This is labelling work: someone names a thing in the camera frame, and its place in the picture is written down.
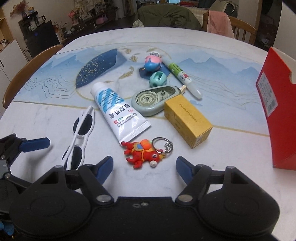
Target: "gold leaf pattern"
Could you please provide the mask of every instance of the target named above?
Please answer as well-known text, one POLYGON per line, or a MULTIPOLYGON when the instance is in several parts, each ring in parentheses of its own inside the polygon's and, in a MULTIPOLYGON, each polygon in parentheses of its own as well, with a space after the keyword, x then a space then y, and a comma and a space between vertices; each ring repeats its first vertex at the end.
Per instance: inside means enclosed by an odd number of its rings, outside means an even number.
POLYGON ((138 57, 136 55, 133 55, 130 57, 130 60, 133 62, 137 62, 138 61, 138 57))
POLYGON ((152 51, 154 51, 154 50, 156 50, 157 48, 151 48, 151 49, 148 49, 147 51, 146 51, 146 53, 148 53, 148 52, 152 52, 152 51))
POLYGON ((122 50, 125 50, 127 54, 130 54, 131 53, 131 49, 124 48, 122 50))
POLYGON ((131 76, 133 74, 133 71, 135 70, 135 68, 131 66, 131 67, 129 67, 129 69, 131 69, 131 71, 124 73, 118 79, 122 80, 122 79, 124 79, 126 77, 131 76))

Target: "white cabinet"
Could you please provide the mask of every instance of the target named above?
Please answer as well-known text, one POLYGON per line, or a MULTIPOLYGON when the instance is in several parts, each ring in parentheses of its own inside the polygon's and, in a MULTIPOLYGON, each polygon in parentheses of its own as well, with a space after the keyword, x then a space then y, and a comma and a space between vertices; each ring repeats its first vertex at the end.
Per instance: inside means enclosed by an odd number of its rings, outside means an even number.
POLYGON ((0 67, 11 81, 13 77, 28 63, 16 40, 9 43, 0 52, 0 67))
POLYGON ((5 94, 5 91, 10 84, 9 79, 7 78, 6 74, 4 73, 3 69, 0 68, 0 113, 4 114, 4 107, 2 105, 3 96, 5 94))

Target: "dining table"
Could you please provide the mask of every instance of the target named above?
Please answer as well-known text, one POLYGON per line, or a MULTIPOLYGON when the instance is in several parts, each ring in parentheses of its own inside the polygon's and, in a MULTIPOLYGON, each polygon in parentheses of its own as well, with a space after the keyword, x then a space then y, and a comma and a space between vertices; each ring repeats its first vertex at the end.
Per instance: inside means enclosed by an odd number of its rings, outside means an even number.
MULTIPOLYGON (((212 170, 235 166, 278 203, 280 216, 272 234, 281 241, 295 240, 296 171, 273 168, 268 125, 255 86, 266 56, 266 51, 239 40, 180 28, 126 28, 77 38, 29 79, 0 119, 0 138, 15 133, 19 138, 47 137, 51 142, 46 149, 21 153, 10 167, 11 174, 32 183, 63 165, 73 124, 92 105, 94 128, 84 164, 112 156, 113 171, 104 187, 114 199, 170 196, 175 200, 186 186, 176 172, 179 156, 212 170), (197 100, 188 91, 184 96, 213 129, 192 149, 163 111, 146 117, 151 127, 132 141, 164 137, 173 143, 173 151, 155 168, 144 162, 134 169, 90 89, 104 82, 130 104, 136 92, 149 88, 143 67, 150 52, 171 58, 191 77, 203 97, 197 100)), ((168 84, 182 86, 167 68, 162 69, 168 84)), ((209 192, 221 186, 211 185, 209 192)))

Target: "pink cloth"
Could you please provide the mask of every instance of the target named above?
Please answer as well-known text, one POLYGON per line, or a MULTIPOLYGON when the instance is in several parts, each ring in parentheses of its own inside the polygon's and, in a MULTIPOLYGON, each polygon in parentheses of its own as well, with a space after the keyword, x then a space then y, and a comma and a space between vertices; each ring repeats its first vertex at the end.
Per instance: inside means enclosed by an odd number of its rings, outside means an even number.
POLYGON ((209 21, 207 23, 209 33, 218 34, 234 39, 231 22, 228 15, 224 12, 209 11, 209 21))

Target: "white marble table top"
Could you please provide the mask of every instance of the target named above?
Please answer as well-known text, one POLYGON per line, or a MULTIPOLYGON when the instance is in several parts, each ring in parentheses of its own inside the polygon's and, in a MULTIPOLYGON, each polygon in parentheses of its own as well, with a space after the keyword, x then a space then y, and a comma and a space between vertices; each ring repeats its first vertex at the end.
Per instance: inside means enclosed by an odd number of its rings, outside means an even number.
MULTIPOLYGON (((74 40, 59 53, 107 44, 142 42, 204 47, 260 64, 267 55, 267 52, 235 39, 177 28, 131 28, 91 34, 74 40)), ((73 123, 80 112, 79 108, 54 104, 12 102, 0 120, 0 138, 16 133, 27 139, 48 137, 51 140, 48 149, 21 153, 11 166, 12 174, 34 182, 54 165, 60 165, 61 156, 73 137, 73 123)), ((144 163, 142 169, 134 170, 126 162, 124 150, 101 112, 95 111, 95 125, 88 139, 84 163, 96 164, 105 156, 113 157, 114 170, 104 187, 115 199, 118 196, 171 196, 175 199, 185 187, 176 172, 178 156, 214 170, 235 166, 278 202, 281 213, 273 235, 282 241, 296 239, 296 172, 272 167, 268 135, 214 126, 208 140, 191 149, 165 118, 152 117, 149 120, 152 127, 135 140, 163 136, 174 143, 174 150, 155 169, 144 163)))

